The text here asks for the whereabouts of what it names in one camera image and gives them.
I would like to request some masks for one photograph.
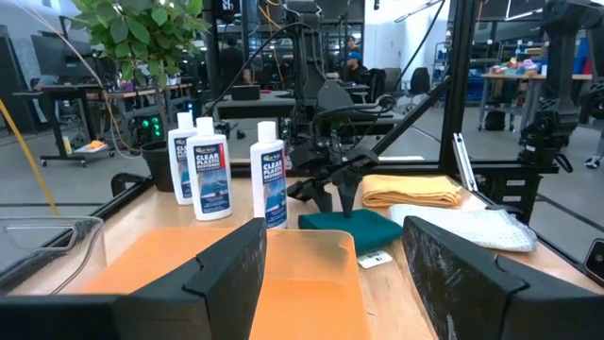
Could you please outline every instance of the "metal pole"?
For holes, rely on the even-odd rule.
[[[457,172],[453,133],[461,132],[467,93],[470,50],[474,39],[478,0],[458,0],[455,8],[451,54],[451,85],[446,96],[439,170],[448,175]]]
[[[241,9],[242,9],[242,43],[243,43],[243,62],[245,62],[249,58],[249,32],[248,32],[248,5],[249,2],[246,0],[241,0]]]
[[[210,32],[206,33],[206,67],[208,69],[208,82],[210,83],[211,98],[218,98],[220,95],[220,67],[218,51],[218,30],[216,29],[216,16],[214,15],[214,5],[212,0],[204,0],[204,9],[202,18],[211,25]]]

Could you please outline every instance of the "white plastic bottle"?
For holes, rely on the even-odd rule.
[[[214,134],[211,117],[197,118],[197,134],[187,140],[187,160],[197,220],[230,216],[233,207],[227,137]]]
[[[271,229],[287,228],[285,151],[275,122],[258,123],[258,142],[250,149],[254,216]]]
[[[187,138],[194,136],[197,130],[193,127],[193,117],[190,113],[181,112],[176,117],[178,128],[168,132],[170,171],[176,202],[180,205],[190,205],[193,204],[193,196],[187,164]]]

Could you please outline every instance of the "orange plastic bin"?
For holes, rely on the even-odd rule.
[[[149,231],[84,289],[128,294],[209,247],[231,229]],[[252,339],[371,339],[352,237],[269,230]]]

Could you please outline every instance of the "office chair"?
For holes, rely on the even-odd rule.
[[[413,71],[411,81],[404,82],[403,93],[406,97],[411,99],[411,102],[405,105],[403,112],[408,113],[413,110],[415,104],[413,103],[414,97],[420,94],[427,94],[430,91],[430,74],[428,73],[427,67],[418,67]]]

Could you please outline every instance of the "potted plant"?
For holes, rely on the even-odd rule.
[[[162,92],[168,75],[181,71],[178,65],[186,50],[199,51],[193,41],[210,27],[199,15],[202,0],[74,0],[81,10],[72,29],[86,29],[91,45],[102,43],[101,58],[110,58],[122,70],[122,80],[136,78],[146,83],[139,68],[147,65],[153,78],[164,141],[142,146],[156,186],[160,191],[173,191],[170,163],[165,139],[169,130]]]

